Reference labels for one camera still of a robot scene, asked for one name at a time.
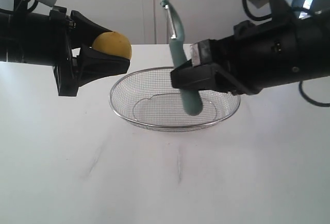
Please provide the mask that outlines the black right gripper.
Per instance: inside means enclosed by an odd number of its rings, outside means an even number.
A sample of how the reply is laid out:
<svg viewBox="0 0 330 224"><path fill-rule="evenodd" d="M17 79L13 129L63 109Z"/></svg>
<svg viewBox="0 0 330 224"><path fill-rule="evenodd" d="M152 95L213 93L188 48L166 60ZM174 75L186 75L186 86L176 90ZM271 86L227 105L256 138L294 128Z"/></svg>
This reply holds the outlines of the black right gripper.
<svg viewBox="0 0 330 224"><path fill-rule="evenodd" d="M212 90L233 95L256 95L260 88L243 79L239 72L240 43L254 36L257 25L250 20L233 27L234 34L223 39L206 39L190 45L191 61L170 72L171 84L180 90Z"/></svg>

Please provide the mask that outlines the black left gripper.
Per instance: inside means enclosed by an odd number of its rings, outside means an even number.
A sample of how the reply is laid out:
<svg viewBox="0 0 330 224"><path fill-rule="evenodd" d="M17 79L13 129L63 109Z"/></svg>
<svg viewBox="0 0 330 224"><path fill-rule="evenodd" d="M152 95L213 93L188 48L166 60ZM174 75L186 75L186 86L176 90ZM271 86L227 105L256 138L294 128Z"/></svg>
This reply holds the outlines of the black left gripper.
<svg viewBox="0 0 330 224"><path fill-rule="evenodd" d="M112 32L86 18L79 11L54 6L49 12L49 28L54 55L53 73L58 95L77 96L78 88L109 76L126 74L130 60L90 48L105 32ZM73 56L72 49L80 48Z"/></svg>

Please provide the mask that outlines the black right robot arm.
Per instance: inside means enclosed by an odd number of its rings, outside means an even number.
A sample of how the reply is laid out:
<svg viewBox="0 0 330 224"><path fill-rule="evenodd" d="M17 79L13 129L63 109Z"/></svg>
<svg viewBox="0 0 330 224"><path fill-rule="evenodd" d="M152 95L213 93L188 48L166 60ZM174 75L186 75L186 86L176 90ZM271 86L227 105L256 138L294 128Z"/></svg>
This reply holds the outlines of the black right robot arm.
<svg viewBox="0 0 330 224"><path fill-rule="evenodd" d="M193 44L197 55L171 72L172 87L256 95L329 75L329 11L300 19L285 0L242 2L269 4L271 12L262 24L251 16L232 36Z"/></svg>

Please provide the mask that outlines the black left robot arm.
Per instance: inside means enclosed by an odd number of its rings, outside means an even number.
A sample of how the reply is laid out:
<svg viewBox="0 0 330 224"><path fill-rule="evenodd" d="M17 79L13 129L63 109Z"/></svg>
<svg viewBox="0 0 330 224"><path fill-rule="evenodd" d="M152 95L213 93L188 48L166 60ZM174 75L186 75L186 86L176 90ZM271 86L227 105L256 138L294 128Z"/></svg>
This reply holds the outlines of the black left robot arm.
<svg viewBox="0 0 330 224"><path fill-rule="evenodd" d="M66 11L56 6L49 15L1 14L1 61L51 66L59 96L75 97L89 82L125 74L130 61L92 49L107 29Z"/></svg>

